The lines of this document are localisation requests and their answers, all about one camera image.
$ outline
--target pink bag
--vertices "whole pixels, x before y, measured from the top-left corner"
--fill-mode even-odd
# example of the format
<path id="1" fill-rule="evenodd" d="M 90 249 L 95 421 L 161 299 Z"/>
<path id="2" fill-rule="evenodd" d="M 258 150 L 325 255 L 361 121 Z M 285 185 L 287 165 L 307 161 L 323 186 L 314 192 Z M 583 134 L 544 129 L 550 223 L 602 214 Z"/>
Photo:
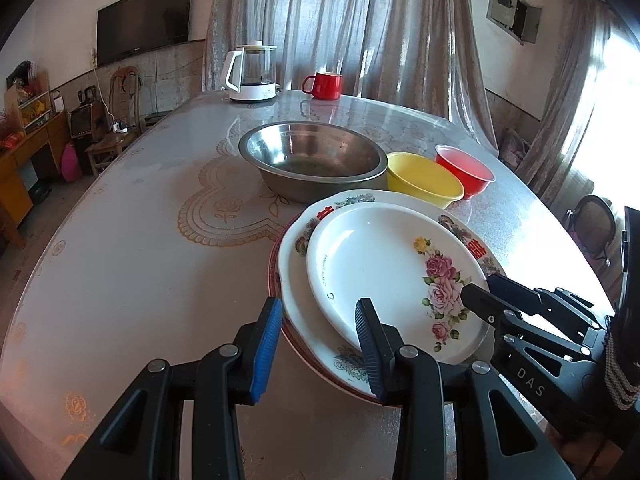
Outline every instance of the pink bag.
<path id="1" fill-rule="evenodd" d="M 62 177 L 67 182 L 75 182 L 82 178 L 82 169 L 80 168 L 80 164 L 78 164 L 76 149 L 71 142 L 66 144 L 65 151 L 62 152 L 60 170 L 62 172 Z"/>

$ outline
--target curtain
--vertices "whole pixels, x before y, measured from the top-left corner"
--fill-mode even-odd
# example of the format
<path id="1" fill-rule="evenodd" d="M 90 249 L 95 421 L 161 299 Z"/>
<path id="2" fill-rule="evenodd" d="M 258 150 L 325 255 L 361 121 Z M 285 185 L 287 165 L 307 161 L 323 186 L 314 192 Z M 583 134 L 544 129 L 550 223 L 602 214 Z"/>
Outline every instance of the curtain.
<path id="1" fill-rule="evenodd" d="M 589 124 L 614 15 L 599 0 L 567 0 L 558 61 L 540 129 L 516 174 L 549 206 Z"/>
<path id="2" fill-rule="evenodd" d="M 470 0 L 213 0 L 203 90 L 250 40 L 278 47 L 284 89 L 340 73 L 344 93 L 440 115 L 497 153 Z"/>
<path id="3" fill-rule="evenodd" d="M 580 147 L 559 191 L 550 204 L 556 218 L 575 208 L 578 200 L 594 193 L 611 202 L 616 236 L 607 250 L 608 268 L 596 270 L 611 302 L 618 300 L 622 284 L 620 243 L 624 206 L 640 209 L 638 156 L 640 125 L 640 51 L 625 26 L 614 20 L 604 47 L 604 67 L 598 78 L 596 101 Z"/>

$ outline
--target red bowl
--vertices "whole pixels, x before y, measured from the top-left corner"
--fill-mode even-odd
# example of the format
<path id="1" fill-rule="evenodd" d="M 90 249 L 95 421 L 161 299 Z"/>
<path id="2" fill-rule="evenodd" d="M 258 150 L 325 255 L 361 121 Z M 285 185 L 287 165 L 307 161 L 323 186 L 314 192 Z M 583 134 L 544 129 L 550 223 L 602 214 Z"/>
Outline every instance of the red bowl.
<path id="1" fill-rule="evenodd" d="M 452 146 L 438 144 L 436 162 L 447 168 L 462 182 L 465 188 L 462 200 L 469 200 L 473 195 L 484 191 L 490 182 L 495 181 L 494 174 L 482 162 Z"/>

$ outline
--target electrical panel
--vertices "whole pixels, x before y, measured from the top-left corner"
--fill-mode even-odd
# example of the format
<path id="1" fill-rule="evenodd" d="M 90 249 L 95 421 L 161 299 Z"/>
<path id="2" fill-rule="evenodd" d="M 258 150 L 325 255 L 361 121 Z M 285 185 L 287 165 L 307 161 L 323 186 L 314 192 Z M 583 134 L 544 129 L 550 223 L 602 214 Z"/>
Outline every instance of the electrical panel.
<path id="1" fill-rule="evenodd" d="M 522 0 L 489 0 L 486 16 L 521 44 L 536 43 L 541 7 Z"/>

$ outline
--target stainless steel basin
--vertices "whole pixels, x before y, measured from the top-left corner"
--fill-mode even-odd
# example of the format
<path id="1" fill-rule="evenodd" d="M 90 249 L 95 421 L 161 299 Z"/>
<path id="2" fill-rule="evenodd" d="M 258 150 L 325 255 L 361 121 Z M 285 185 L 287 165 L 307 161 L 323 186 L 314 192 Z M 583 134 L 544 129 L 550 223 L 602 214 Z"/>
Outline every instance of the stainless steel basin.
<path id="1" fill-rule="evenodd" d="M 340 126 L 265 124 L 245 133 L 239 149 L 273 192 L 297 202 L 316 202 L 347 189 L 386 189 L 385 152 Z"/>

